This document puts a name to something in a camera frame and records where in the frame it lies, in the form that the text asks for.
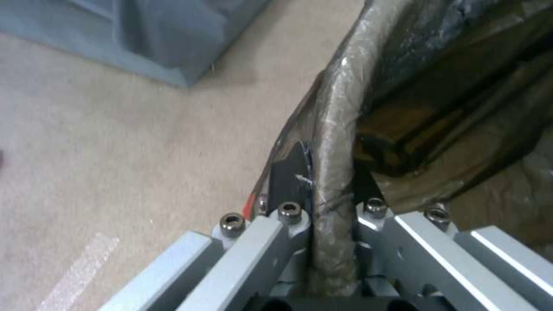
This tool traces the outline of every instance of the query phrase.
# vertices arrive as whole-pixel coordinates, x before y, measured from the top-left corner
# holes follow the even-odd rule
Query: metal frame
[[[187,232],[100,310],[174,310],[222,255],[219,240]]]

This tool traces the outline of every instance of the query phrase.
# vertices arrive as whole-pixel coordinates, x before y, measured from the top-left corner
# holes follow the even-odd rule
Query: hex socket screw
[[[287,225],[301,221],[301,206],[296,202],[284,202],[278,206],[278,219]]]
[[[425,210],[424,216],[442,231],[446,231],[451,222],[449,212],[440,207],[433,207]]]
[[[381,198],[370,198],[365,202],[363,210],[372,218],[382,219],[386,216],[388,206]]]
[[[230,212],[221,217],[219,227],[221,228],[221,233],[225,237],[238,237],[244,232],[244,229],[246,229],[246,221],[239,213]]]

